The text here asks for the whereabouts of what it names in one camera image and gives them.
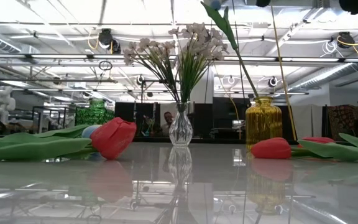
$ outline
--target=patterned textile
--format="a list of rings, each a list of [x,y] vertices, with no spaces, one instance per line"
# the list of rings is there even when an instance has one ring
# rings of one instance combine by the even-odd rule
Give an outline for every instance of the patterned textile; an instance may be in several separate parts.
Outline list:
[[[335,141],[342,141],[339,133],[354,135],[354,120],[358,118],[358,106],[328,106],[328,116]]]

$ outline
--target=ceiling pipe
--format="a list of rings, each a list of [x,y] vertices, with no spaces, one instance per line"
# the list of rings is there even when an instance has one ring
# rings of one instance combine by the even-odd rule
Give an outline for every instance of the ceiling pipe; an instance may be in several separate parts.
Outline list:
[[[358,57],[356,53],[350,55],[351,57]],[[296,91],[300,89],[310,89],[324,83],[336,80],[338,78],[350,75],[358,71],[358,63],[344,63],[333,68],[322,68],[307,77],[288,86],[288,91]]]

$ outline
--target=yellow glass vase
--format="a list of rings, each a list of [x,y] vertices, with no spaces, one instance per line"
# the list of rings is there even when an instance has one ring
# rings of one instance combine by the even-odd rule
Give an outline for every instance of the yellow glass vase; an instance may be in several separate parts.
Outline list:
[[[262,140],[283,136],[283,118],[280,108],[272,105],[273,98],[261,96],[246,111],[246,145],[252,146]]]

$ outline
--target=blue object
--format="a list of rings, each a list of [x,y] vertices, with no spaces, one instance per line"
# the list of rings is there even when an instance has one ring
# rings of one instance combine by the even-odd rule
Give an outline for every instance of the blue object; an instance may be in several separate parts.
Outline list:
[[[95,124],[95,125],[85,128],[84,131],[82,131],[81,137],[82,138],[90,138],[91,134],[94,132],[94,130],[96,130],[100,126],[101,126],[100,124]]]
[[[215,9],[215,10],[220,10],[222,7],[222,4],[220,2],[220,0],[214,0],[211,2],[211,8]]]

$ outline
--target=clear glass vase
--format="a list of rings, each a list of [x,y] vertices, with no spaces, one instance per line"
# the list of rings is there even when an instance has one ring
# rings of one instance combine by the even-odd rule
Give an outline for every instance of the clear glass vase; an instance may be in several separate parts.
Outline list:
[[[193,137],[187,106],[187,103],[177,103],[177,114],[169,129],[169,138],[174,146],[188,146]]]

